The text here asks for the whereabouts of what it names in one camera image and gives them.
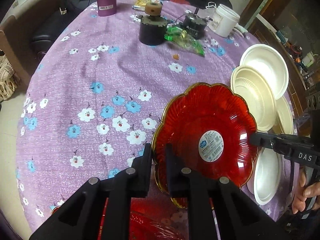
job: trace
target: fingernail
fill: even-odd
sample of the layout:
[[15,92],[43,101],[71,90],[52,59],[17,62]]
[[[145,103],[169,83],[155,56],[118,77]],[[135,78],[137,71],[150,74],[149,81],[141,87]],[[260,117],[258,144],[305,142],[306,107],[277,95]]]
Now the fingernail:
[[311,194],[311,189],[310,189],[310,188],[307,188],[307,189],[304,191],[305,197],[309,197],[310,194]]

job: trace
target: bottle label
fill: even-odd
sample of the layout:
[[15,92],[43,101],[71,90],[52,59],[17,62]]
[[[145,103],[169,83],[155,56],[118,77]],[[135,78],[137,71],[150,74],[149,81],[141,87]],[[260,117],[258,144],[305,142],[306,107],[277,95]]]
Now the bottle label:
[[100,11],[104,11],[104,10],[109,10],[113,8],[113,4],[108,5],[108,6],[99,6],[99,10]]
[[199,154],[206,162],[218,160],[223,152],[223,138],[214,130],[205,132],[199,141]]

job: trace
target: silver rivet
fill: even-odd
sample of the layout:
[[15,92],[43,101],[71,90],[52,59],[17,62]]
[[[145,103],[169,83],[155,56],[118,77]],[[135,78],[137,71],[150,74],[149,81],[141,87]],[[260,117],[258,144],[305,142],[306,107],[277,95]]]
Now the silver rivet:
[[229,179],[227,177],[221,177],[219,179],[219,181],[222,183],[222,184],[228,184],[229,183]]
[[136,169],[135,168],[127,168],[126,170],[125,170],[125,172],[127,173],[127,174],[134,174],[135,172],[136,172]]
[[89,179],[89,183],[91,185],[96,184],[97,182],[98,182],[98,178],[96,178],[96,177],[92,177],[92,178]]
[[189,174],[189,173],[191,173],[191,169],[190,169],[190,168],[187,168],[187,167],[184,167],[184,168],[181,169],[181,172],[182,172],[183,174]]

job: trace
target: white bowl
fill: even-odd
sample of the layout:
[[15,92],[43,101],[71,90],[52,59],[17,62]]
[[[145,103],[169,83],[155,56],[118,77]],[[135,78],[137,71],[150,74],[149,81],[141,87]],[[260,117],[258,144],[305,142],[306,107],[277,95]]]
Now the white bowl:
[[267,81],[250,66],[239,66],[231,75],[231,90],[242,96],[256,120],[257,130],[266,132],[276,121],[276,102]]
[[272,127],[275,133],[293,134],[293,119],[289,104],[284,96],[276,101],[277,118]]
[[240,65],[258,70],[267,80],[276,100],[287,90],[289,73],[283,57],[274,48],[265,44],[249,47],[241,57]]
[[264,149],[257,157],[254,172],[247,183],[259,205],[265,205],[275,196],[282,173],[281,155]]

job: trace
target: beige floor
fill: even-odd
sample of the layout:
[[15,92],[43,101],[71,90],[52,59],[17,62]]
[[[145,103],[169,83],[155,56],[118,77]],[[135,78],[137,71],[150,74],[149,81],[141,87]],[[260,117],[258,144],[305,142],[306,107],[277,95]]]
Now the beige floor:
[[23,239],[31,230],[24,216],[15,175],[17,124],[25,100],[25,89],[19,87],[14,95],[2,102],[0,111],[0,209],[11,227]]

